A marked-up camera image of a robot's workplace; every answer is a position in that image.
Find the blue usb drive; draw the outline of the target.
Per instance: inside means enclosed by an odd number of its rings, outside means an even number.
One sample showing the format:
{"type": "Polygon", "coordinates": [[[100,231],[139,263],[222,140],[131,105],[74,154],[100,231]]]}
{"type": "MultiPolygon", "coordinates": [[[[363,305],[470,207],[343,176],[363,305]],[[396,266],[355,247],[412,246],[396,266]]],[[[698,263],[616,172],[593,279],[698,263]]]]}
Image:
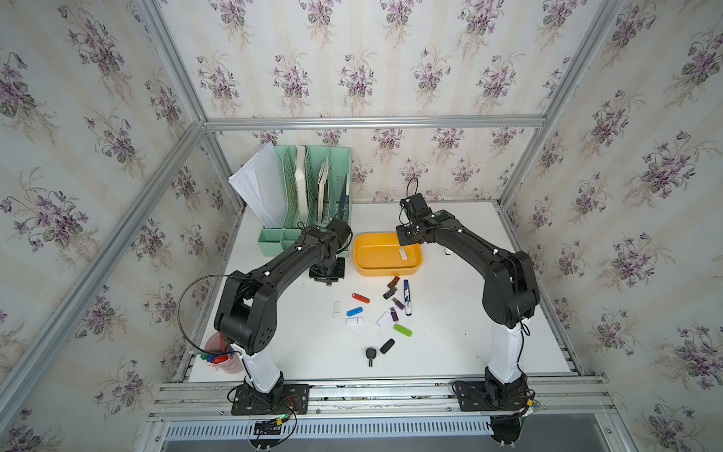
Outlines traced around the blue usb drive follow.
{"type": "Polygon", "coordinates": [[[361,313],[363,313],[363,307],[358,307],[358,308],[347,311],[346,316],[348,318],[352,318],[352,316],[357,316],[357,315],[360,315],[361,313]]]}

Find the green usb drive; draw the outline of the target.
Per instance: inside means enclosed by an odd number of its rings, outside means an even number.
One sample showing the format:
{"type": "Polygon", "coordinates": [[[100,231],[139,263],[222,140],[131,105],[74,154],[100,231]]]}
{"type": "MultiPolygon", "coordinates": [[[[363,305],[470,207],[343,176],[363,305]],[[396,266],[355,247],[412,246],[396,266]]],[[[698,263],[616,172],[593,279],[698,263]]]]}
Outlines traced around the green usb drive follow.
{"type": "Polygon", "coordinates": [[[412,331],[398,323],[395,323],[393,329],[406,337],[412,337],[412,331]]]}

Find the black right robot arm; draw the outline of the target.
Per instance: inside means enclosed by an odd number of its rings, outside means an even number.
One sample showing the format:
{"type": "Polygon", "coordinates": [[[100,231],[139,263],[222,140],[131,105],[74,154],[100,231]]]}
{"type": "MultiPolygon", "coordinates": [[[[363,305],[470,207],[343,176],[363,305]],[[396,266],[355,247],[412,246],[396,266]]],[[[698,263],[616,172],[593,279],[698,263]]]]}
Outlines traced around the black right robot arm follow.
{"type": "Polygon", "coordinates": [[[540,304],[540,288],[532,259],[525,252],[498,247],[464,226],[446,210],[433,211],[418,192],[400,202],[400,224],[395,228],[401,246],[438,244],[459,256],[483,279],[482,306],[496,325],[491,359],[483,386],[461,399],[477,397],[496,411],[521,416],[534,404],[534,393],[521,359],[529,335],[529,320],[540,304]]]}

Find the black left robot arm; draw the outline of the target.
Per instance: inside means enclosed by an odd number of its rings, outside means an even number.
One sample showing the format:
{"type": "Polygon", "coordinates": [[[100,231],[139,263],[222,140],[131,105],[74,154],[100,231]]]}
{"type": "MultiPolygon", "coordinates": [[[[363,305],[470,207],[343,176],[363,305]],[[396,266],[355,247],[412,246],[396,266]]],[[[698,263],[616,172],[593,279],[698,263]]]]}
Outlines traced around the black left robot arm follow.
{"type": "Polygon", "coordinates": [[[351,244],[353,232],[345,220],[333,218],[326,226],[306,226],[293,245],[267,264],[247,273],[209,274],[191,282],[177,299],[177,323],[182,337],[201,354],[220,354],[194,343],[184,328],[183,300],[196,284],[222,279],[214,328],[226,343],[227,354],[241,356],[246,372],[242,387],[251,395],[278,402],[284,374],[268,349],[278,327],[277,305],[284,291],[309,269],[318,270],[332,283],[339,254],[351,244]]]}

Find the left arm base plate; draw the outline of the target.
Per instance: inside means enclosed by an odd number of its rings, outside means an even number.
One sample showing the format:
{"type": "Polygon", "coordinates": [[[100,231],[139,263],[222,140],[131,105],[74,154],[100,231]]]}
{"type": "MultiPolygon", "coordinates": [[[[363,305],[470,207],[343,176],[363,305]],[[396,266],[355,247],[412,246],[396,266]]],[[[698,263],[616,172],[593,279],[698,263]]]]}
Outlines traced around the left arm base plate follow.
{"type": "Polygon", "coordinates": [[[263,394],[243,383],[227,393],[227,400],[232,405],[232,415],[306,414],[310,389],[306,384],[284,384],[263,394]]]}

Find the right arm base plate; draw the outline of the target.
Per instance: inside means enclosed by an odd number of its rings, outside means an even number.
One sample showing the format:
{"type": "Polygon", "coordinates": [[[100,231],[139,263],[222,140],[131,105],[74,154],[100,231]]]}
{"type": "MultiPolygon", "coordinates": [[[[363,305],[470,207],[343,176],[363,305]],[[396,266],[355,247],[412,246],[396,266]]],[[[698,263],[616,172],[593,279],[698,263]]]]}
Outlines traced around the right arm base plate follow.
{"type": "Polygon", "coordinates": [[[535,396],[524,380],[508,384],[456,380],[452,391],[463,412],[524,412],[535,396]]]}

